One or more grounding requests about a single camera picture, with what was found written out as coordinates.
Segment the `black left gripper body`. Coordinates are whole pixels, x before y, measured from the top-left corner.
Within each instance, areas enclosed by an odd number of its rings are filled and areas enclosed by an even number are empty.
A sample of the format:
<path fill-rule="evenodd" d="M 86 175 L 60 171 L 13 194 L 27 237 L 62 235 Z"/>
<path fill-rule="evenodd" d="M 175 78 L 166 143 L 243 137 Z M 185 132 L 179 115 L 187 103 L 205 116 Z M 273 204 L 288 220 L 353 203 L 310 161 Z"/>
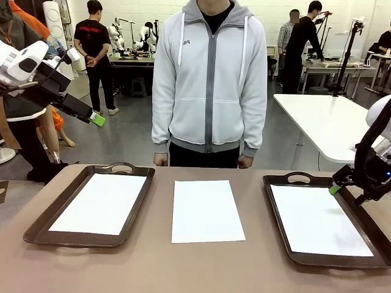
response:
<path fill-rule="evenodd" d="M 66 91 L 71 80 L 55 70 L 56 65 L 57 62 L 52 64 L 52 60 L 44 60 L 29 78 L 29 82 L 36 82 L 37 85 L 24 90 L 21 96 L 40 106 L 61 105 L 65 99 L 62 93 Z"/>

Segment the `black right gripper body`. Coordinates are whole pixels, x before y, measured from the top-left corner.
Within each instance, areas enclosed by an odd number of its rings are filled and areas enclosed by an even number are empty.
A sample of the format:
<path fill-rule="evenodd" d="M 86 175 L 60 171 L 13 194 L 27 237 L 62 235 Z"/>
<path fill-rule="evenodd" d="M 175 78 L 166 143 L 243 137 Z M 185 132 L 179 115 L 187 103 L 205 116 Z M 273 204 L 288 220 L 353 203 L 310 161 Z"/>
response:
<path fill-rule="evenodd" d="M 390 154 L 381 156 L 375 150 L 370 150 L 366 158 L 365 173 L 374 187 L 390 183 Z"/>

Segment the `person's left hand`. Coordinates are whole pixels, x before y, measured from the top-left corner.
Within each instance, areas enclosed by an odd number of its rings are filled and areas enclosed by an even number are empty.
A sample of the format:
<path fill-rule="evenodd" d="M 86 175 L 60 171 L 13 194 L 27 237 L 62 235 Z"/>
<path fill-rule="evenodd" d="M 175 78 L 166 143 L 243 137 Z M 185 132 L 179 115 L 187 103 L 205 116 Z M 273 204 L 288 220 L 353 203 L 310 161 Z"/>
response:
<path fill-rule="evenodd" d="M 254 158 L 253 157 L 248 157 L 243 154 L 241 154 L 238 158 L 238 168 L 239 169 L 247 169 L 251 168 L 253 165 Z"/>

